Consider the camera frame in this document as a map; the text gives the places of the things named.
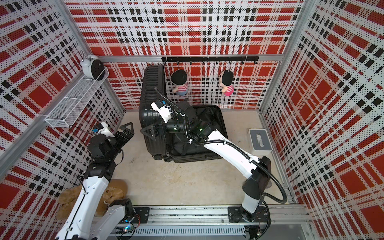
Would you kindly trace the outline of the black ribbed hard-shell suitcase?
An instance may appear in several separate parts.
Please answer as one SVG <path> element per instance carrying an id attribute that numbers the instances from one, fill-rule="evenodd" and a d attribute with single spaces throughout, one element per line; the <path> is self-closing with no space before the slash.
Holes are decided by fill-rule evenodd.
<path id="1" fill-rule="evenodd" d="M 155 160 L 189 163 L 220 159 L 201 143 L 213 130 L 227 137 L 222 111 L 215 105 L 191 105 L 187 98 L 169 103 L 163 65 L 146 67 L 139 106 L 141 133 Z"/>

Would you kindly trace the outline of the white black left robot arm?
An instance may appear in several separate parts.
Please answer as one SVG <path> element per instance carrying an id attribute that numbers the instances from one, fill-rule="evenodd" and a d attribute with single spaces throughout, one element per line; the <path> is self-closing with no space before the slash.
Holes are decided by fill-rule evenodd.
<path id="1" fill-rule="evenodd" d="M 82 189 L 76 203 L 56 235 L 57 240 L 106 240 L 120 221 L 135 216 L 130 199 L 114 200 L 97 224 L 92 224 L 117 166 L 115 159 L 135 135 L 133 123 L 119 129 L 112 133 L 105 122 L 94 126 L 94 136 L 88 144 L 92 160 L 81 178 Z"/>

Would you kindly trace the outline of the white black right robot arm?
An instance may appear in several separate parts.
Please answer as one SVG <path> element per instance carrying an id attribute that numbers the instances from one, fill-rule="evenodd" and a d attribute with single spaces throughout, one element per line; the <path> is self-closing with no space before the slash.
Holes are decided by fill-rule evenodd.
<path id="1" fill-rule="evenodd" d="M 247 153 L 228 140 L 217 106 L 157 100 L 140 106 L 139 120 L 147 150 L 154 159 L 197 162 L 206 161 L 208 154 L 214 159 L 223 158 L 245 177 L 244 200 L 230 217 L 231 222 L 254 222 L 265 198 L 280 204 L 287 202 L 282 184 L 272 174 L 270 159 Z"/>

